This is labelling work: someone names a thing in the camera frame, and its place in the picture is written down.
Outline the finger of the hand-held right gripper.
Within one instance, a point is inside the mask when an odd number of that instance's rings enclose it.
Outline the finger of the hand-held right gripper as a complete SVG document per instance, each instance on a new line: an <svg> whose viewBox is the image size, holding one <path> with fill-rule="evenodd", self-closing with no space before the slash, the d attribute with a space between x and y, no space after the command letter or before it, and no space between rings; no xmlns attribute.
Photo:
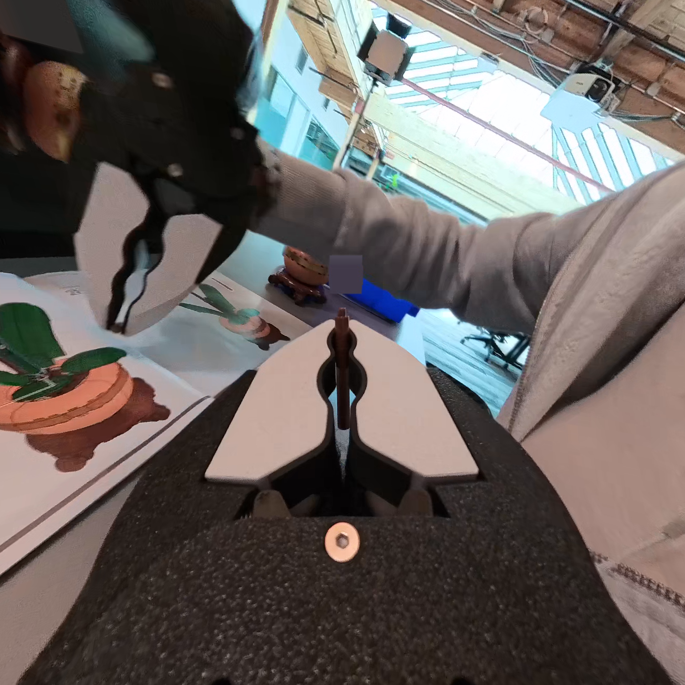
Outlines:
<svg viewBox="0 0 685 685"><path fill-rule="evenodd" d="M162 233L159 261L146 267L119 332L134 336L163 320L195 289L199 274L220 235L221 225L200 215L171 217Z"/></svg>
<svg viewBox="0 0 685 685"><path fill-rule="evenodd" d="M104 330L142 333L157 318L151 286L161 262L155 201L129 172L99 162L75 255L95 320Z"/></svg>

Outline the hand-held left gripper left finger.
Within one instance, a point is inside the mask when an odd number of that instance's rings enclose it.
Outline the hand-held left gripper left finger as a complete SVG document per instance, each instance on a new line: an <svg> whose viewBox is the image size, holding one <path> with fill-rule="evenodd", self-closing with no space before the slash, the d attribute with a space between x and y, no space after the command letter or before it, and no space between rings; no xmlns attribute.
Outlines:
<svg viewBox="0 0 685 685"><path fill-rule="evenodd" d="M256 371L210 461L210 482L329 488L340 479L335 441L335 355L327 320Z"/></svg>

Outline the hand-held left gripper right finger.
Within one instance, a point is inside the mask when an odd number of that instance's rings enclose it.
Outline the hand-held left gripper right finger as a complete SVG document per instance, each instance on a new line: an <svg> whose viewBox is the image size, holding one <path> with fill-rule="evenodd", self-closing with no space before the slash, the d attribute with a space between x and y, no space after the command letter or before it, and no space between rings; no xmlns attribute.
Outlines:
<svg viewBox="0 0 685 685"><path fill-rule="evenodd" d="M358 321L349 328L351 477L364 490L477 479L478 466L425 365Z"/></svg>

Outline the dark brown toy stem stick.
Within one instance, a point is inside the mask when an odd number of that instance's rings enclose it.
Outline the dark brown toy stem stick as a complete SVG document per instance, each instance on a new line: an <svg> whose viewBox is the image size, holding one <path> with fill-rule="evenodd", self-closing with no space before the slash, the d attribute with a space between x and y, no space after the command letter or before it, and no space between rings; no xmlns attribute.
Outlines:
<svg viewBox="0 0 685 685"><path fill-rule="evenodd" d="M332 335L336 365L337 421L340 430L348 430L350 423L349 359L351 333L347 309L338 309Z"/></svg>

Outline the brick-built toy flower pot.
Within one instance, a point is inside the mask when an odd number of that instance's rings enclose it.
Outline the brick-built toy flower pot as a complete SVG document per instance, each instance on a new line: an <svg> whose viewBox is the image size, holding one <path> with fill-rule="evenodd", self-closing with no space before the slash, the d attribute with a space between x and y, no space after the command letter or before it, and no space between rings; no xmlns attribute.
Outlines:
<svg viewBox="0 0 685 685"><path fill-rule="evenodd" d="M327 302L324 292L329 282L328 266L315 261L310 255L286 246L284 264L270 274L270 285L280 288L296 305L322 305Z"/></svg>

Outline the person's right forearm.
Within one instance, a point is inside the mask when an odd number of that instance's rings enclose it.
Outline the person's right forearm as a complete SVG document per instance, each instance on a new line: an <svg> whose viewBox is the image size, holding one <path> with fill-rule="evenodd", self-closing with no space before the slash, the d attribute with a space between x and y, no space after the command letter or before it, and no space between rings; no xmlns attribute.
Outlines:
<svg viewBox="0 0 685 685"><path fill-rule="evenodd" d="M543 299L596 207L461 224L347 171L324 171L260 142L264 209L254 230L327 264L358 256L375 286L492 330L533 331Z"/></svg>

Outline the person's right hand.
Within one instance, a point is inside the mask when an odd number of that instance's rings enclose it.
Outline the person's right hand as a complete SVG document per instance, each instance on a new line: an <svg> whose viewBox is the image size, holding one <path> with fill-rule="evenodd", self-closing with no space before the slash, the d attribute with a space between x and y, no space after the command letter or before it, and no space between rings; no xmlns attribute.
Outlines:
<svg viewBox="0 0 685 685"><path fill-rule="evenodd" d="M32 143L67 163L80 128L80 95L87 78L72 65L34 56L1 34L1 150L18 155Z"/></svg>

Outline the open instruction booklet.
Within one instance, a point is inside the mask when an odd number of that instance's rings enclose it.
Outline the open instruction booklet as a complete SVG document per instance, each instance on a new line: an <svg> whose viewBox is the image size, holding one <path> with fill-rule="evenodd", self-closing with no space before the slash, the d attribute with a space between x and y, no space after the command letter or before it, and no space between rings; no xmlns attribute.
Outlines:
<svg viewBox="0 0 685 685"><path fill-rule="evenodd" d="M215 273L126 337L79 272L1 274L1 574L311 327Z"/></svg>

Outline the black office chair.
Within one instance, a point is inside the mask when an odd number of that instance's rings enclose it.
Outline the black office chair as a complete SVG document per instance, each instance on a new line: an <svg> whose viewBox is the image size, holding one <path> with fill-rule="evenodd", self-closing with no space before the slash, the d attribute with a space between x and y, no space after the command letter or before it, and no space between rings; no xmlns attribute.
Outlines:
<svg viewBox="0 0 685 685"><path fill-rule="evenodd" d="M503 346L506 345L509 338L512 338L514 343L512 347L505 350ZM476 333L462 337L460 344L464 345L469 340L482 343L486 350L485 359L487 362L492 357L496 357L503 362L505 368L512 367L522 371L526 364L522 357L527 353L531 339L531 336L525 334L509 334L504 331L478 328Z"/></svg>

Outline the large blue plastic bin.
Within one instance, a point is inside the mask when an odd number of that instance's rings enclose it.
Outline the large blue plastic bin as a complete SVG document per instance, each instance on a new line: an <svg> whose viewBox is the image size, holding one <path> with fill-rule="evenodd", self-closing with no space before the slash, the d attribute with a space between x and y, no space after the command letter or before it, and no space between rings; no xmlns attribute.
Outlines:
<svg viewBox="0 0 685 685"><path fill-rule="evenodd" d="M355 302L369 312L393 323L401 322L405 316L416 317L420 311L418 306L392 296L388 291L375 286L366 279L362 281L360 293L343 294L348 300Z"/></svg>

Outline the person's grey hoodie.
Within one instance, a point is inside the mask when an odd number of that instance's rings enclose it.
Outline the person's grey hoodie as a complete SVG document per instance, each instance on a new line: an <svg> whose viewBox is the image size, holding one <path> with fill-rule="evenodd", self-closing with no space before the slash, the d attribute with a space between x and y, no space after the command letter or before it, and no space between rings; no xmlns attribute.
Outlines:
<svg viewBox="0 0 685 685"><path fill-rule="evenodd" d="M497 263L536 321L501 421L683 684L684 163L577 217L512 222Z"/></svg>

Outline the studio light on stand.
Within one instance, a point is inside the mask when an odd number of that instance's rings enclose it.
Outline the studio light on stand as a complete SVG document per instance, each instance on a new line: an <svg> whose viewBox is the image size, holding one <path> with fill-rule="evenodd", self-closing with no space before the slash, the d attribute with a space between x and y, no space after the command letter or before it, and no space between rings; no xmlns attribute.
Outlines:
<svg viewBox="0 0 685 685"><path fill-rule="evenodd" d="M404 18L391 13L386 15L386 25L383 30L379 30L375 23L370 25L357 52L357 58L362 62L364 74L371 78L371 85L361 103L355 104L343 145L334 160L333 169L342 167L357 133L361 130L366 108L377 87L391 86L394 82L401 81L404 76L415 52L415 47L410 47L407 43L411 28L412 25Z"/></svg>

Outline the white ceiling device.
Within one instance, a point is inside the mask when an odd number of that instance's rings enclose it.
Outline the white ceiling device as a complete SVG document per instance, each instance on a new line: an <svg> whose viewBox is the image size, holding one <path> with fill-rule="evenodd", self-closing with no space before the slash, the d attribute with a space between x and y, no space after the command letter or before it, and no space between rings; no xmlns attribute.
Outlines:
<svg viewBox="0 0 685 685"><path fill-rule="evenodd" d="M563 130L582 133L613 114L622 88L611 72L582 64L553 91L541 116Z"/></svg>

